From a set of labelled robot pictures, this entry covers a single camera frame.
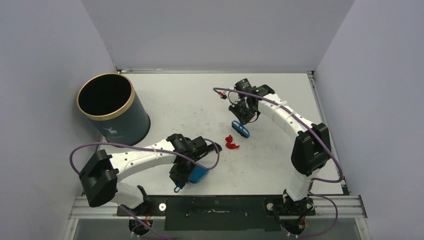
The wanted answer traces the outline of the blue hand brush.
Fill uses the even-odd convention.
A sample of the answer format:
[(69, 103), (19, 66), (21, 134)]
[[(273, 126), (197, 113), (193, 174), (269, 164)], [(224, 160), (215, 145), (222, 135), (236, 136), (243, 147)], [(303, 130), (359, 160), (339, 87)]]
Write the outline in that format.
[(248, 139), (250, 137), (250, 132), (249, 130), (240, 122), (238, 122), (237, 120), (233, 120), (231, 122), (231, 127), (238, 133), (240, 134), (242, 137)]

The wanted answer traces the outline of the blue dustpan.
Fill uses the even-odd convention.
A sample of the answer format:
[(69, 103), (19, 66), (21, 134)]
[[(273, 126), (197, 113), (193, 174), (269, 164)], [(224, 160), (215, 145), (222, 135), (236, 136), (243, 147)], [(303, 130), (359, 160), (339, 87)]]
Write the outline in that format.
[(208, 172), (202, 165), (174, 165), (169, 172), (169, 177), (175, 184), (173, 192), (178, 193), (187, 183), (199, 183)]

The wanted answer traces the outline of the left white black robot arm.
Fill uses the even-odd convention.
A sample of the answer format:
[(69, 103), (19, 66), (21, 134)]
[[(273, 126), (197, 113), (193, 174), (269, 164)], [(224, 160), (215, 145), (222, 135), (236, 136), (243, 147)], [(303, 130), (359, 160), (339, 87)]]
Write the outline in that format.
[(110, 143), (110, 146), (127, 148), (121, 153), (96, 151), (87, 161), (78, 177), (88, 205), (92, 208), (106, 203), (116, 203), (131, 209), (136, 215), (149, 210), (149, 197), (141, 185), (130, 185), (123, 180), (142, 171), (171, 164), (169, 177), (178, 193), (189, 182), (199, 181), (203, 175), (218, 164), (206, 167), (198, 163), (209, 153), (219, 155), (222, 147), (199, 136), (194, 139), (174, 133), (147, 147)]

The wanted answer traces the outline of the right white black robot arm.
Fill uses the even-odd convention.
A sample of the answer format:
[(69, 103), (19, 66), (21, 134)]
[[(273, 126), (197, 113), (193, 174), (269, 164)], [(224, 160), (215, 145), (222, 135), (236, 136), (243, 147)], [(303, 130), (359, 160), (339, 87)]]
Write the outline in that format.
[(295, 171), (283, 192), (282, 207), (286, 213), (294, 215), (302, 209), (302, 200), (309, 194), (312, 179), (330, 158), (327, 153), (331, 148), (328, 128), (323, 123), (315, 124), (304, 119), (266, 84), (251, 86), (244, 78), (234, 85), (234, 92), (238, 94), (238, 101), (228, 109), (237, 118), (232, 127), (243, 137), (249, 137), (245, 125), (264, 115), (293, 141), (290, 159)]

